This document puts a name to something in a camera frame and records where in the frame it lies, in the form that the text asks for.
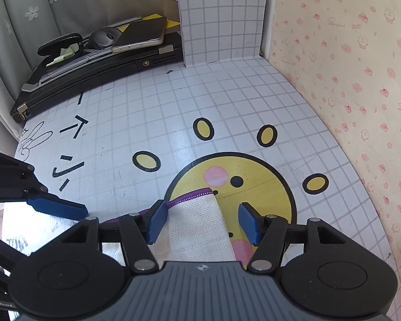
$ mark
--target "computer mouse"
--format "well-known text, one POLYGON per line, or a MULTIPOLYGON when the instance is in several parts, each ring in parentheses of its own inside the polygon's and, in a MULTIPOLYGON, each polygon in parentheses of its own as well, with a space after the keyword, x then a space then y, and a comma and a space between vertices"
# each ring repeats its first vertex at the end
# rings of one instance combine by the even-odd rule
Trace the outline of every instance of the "computer mouse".
POLYGON ((89 41, 85 48, 104 49, 110 47, 117 41, 120 35, 122 35, 122 32, 111 26, 95 30, 89 36, 89 41))

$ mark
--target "yellow oval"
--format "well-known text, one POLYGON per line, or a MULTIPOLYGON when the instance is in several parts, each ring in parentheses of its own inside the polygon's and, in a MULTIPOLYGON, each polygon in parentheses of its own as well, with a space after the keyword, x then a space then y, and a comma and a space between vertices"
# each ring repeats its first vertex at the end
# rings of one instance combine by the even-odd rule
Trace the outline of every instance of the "yellow oval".
POLYGON ((143 166, 147 169, 154 169, 157 167, 157 162, 154 160, 153 157, 150 157, 147 154, 139 154, 137 157, 137 162, 139 165, 143 166))
POLYGON ((263 144, 268 144, 272 141, 274 135, 274 131, 272 128, 267 127, 266 129, 263 130, 261 133, 261 142, 263 144))
POLYGON ((318 176, 310 180, 307 183, 306 188, 310 191, 318 191, 324 186, 325 186, 325 179, 323 177, 318 176))
POLYGON ((198 133, 204 137, 204 138, 209 138, 211 135, 211 129, 208 123, 205 121, 199 121, 198 124, 196 125, 198 129, 198 133))

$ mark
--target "gray gripper base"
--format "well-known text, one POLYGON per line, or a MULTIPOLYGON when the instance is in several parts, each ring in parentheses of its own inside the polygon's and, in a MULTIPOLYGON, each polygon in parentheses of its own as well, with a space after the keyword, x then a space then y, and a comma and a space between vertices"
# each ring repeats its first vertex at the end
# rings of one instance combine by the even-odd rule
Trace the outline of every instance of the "gray gripper base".
MULTIPOLYGON (((269 276, 249 274, 239 262, 167 262, 157 274, 137 276, 122 297, 86 321, 320 321, 297 308, 269 276)), ((370 321, 387 321, 378 315, 370 321)), ((35 321, 22 315, 18 321, 35 321)))

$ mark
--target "yellow dot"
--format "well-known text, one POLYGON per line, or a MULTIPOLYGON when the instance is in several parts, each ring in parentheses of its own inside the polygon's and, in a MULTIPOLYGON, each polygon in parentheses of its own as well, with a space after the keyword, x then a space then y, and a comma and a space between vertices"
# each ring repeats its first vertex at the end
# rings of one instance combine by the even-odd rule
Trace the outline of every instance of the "yellow dot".
POLYGON ((204 138, 209 137, 211 134, 210 127, 208 126, 208 124, 205 121, 198 122, 198 132, 204 138))
POLYGON ((137 156, 137 162, 141 166, 143 166, 144 168, 147 168, 147 169, 156 168, 156 161, 152 157, 150 157, 146 154, 139 154, 137 156))
POLYGON ((303 181, 303 189, 308 194, 320 194, 328 188, 328 178, 324 174, 313 174, 303 181))
POLYGON ((211 140, 214 137, 214 127, 206 118, 198 118, 193 122, 193 131, 195 135, 204 141, 211 140))
POLYGON ((315 177, 307 183, 307 189, 310 191, 317 191, 325 185, 325 180, 321 177, 315 177))
POLYGON ((271 124, 263 125, 257 133, 257 142, 262 147, 270 147, 278 138, 278 131, 271 124))
POLYGON ((157 155, 148 151, 139 151, 132 157, 134 165, 143 171, 154 172, 160 169, 161 163, 157 155))
POLYGON ((267 127, 266 129, 264 129, 263 133, 261 134, 261 142, 263 144, 268 144, 269 142, 272 141, 273 139, 273 129, 270 127, 267 127))

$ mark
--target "yellow smiley face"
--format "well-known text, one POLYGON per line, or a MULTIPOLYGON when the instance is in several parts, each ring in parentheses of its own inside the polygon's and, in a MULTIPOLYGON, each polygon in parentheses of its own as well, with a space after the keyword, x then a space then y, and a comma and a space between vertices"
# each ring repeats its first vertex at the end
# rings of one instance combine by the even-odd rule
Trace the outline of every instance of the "yellow smiley face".
MULTIPOLYGON (((204 118, 193 122, 193 131, 202 141, 213 139, 214 126, 204 118)), ((257 142, 264 148, 271 147, 278 138, 277 129, 263 125, 257 133, 257 142)), ((146 172, 160 169, 160 159, 148 151, 139 151, 133 156, 134 165, 146 172)), ((302 184, 307 194, 322 193, 328 187, 328 178, 323 174, 308 176, 302 184)), ((240 152, 219 152, 203 156, 181 170, 169 185, 164 199, 170 201, 191 191, 210 187, 220 206, 232 248, 237 260, 244 265, 251 259, 251 246, 238 221, 238 207, 247 202, 260 215, 278 215, 289 223, 297 223, 294 197, 282 175, 265 161, 240 152)))
POLYGON ((262 216, 274 214, 296 223, 294 197, 281 174, 249 154, 221 152, 193 161, 171 182, 165 200, 210 187, 225 219, 237 260, 246 265, 253 254, 238 222, 239 204, 250 203, 262 216))

